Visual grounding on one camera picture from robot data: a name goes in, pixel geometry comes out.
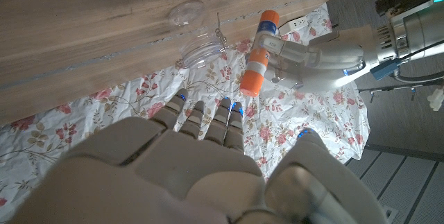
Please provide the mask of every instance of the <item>gray floor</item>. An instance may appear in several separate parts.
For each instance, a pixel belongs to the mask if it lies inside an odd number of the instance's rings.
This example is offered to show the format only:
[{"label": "gray floor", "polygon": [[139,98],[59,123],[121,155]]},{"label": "gray floor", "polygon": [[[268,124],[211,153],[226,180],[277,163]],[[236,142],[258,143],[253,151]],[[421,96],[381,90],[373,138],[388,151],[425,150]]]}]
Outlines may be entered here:
[{"label": "gray floor", "polygon": [[[370,24],[378,27],[387,23],[375,11],[376,0],[331,0],[327,2],[333,24],[338,30]],[[444,70],[444,54],[404,64],[404,76],[424,76]],[[358,88],[382,87],[399,84],[392,78],[376,81],[371,74],[356,80]],[[444,108],[434,112],[427,96],[434,87],[420,87],[414,101],[410,89],[377,92],[373,103],[370,94],[362,93],[368,108],[370,122],[369,144],[406,148],[444,154]]]}]

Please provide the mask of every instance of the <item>wood grain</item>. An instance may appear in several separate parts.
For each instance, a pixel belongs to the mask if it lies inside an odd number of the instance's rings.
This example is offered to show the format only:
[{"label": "wood grain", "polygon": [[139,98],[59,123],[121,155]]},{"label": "wood grain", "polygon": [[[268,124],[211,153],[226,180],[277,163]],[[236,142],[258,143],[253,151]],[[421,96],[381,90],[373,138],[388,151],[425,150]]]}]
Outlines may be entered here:
[{"label": "wood grain", "polygon": [[[178,33],[166,16],[186,0],[0,0],[0,123],[173,65]],[[327,0],[201,0],[203,26],[229,42],[255,34],[260,12],[281,22]]]}]

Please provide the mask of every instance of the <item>cable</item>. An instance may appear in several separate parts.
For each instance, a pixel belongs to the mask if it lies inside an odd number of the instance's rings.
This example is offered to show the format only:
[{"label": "cable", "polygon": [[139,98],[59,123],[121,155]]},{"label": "cable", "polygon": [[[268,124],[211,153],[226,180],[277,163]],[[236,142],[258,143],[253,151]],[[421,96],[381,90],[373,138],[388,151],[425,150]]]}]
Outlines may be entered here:
[{"label": "cable", "polygon": [[408,59],[408,58],[411,58],[412,56],[414,56],[414,55],[420,53],[421,51],[425,51],[425,50],[427,50],[427,49],[430,49],[430,48],[435,47],[435,46],[437,46],[437,45],[440,45],[440,44],[442,44],[442,43],[444,43],[444,40],[438,41],[438,42],[436,42],[435,44],[430,44],[429,46],[426,46],[426,47],[421,48],[421,49],[419,49],[419,50],[417,50],[417,51],[414,51],[414,52],[412,52],[412,53],[410,53],[410,54],[404,56],[403,58],[400,58],[400,60],[401,60],[401,61],[404,61],[404,60],[406,60],[406,59]]},{"label": "cable", "polygon": [[[438,42],[436,42],[434,44],[430,44],[429,46],[426,46],[426,47],[421,48],[421,49],[419,49],[417,51],[414,51],[414,52],[412,52],[412,53],[410,53],[408,55],[405,55],[403,58],[400,58],[400,60],[401,61],[407,60],[407,59],[411,58],[412,56],[414,56],[414,55],[416,55],[416,54],[418,54],[418,53],[420,53],[422,51],[425,51],[427,49],[430,49],[430,48],[435,47],[437,45],[440,45],[442,43],[444,43],[444,40],[438,41]],[[401,72],[398,70],[397,73],[393,73],[392,78],[394,78],[397,81],[403,82],[403,83],[426,83],[426,82],[430,82],[430,81],[434,81],[434,80],[438,80],[438,79],[444,78],[444,71],[438,72],[438,73],[435,73],[435,74],[432,74],[432,75],[420,76],[420,77],[411,77],[410,78],[410,77],[401,76]]]},{"label": "cable", "polygon": [[395,80],[398,80],[403,83],[426,83],[426,82],[431,82],[434,80],[444,78],[444,71],[438,72],[438,73],[435,73],[432,75],[421,76],[421,77],[411,77],[410,78],[410,77],[404,77],[404,76],[398,75],[398,76],[394,76],[393,78]]}]

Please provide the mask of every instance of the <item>floral tablecloth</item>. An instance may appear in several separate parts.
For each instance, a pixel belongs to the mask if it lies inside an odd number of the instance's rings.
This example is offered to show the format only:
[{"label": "floral tablecloth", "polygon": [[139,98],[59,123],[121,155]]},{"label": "floral tablecloth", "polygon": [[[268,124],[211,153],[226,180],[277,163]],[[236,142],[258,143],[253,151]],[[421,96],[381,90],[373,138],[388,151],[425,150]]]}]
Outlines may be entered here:
[{"label": "floral tablecloth", "polygon": [[[306,44],[331,32],[325,4],[307,17],[307,27],[283,38]],[[189,90],[189,99],[176,129],[194,103],[204,100],[200,138],[223,97],[244,105],[245,153],[257,162],[265,178],[306,126],[320,134],[341,162],[359,159],[370,128],[355,84],[302,94],[264,81],[259,97],[246,97],[239,92],[239,84],[251,44],[244,40],[231,46],[203,69],[169,67],[0,127],[0,221],[11,217],[61,154],[122,118],[153,116],[181,87]]]}]

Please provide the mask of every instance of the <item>plastic bottle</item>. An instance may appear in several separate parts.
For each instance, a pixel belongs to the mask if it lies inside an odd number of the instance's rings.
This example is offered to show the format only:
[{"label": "plastic bottle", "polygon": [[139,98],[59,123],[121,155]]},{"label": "plastic bottle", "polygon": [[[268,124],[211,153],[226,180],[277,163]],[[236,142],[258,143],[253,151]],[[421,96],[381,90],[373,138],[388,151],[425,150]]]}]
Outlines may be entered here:
[{"label": "plastic bottle", "polygon": [[270,53],[266,49],[260,47],[259,39],[264,34],[272,36],[277,35],[278,24],[279,15],[277,12],[266,10],[262,13],[246,71],[241,81],[240,90],[247,96],[259,95],[262,83],[264,82],[264,74],[268,65],[268,59],[270,57]]}]

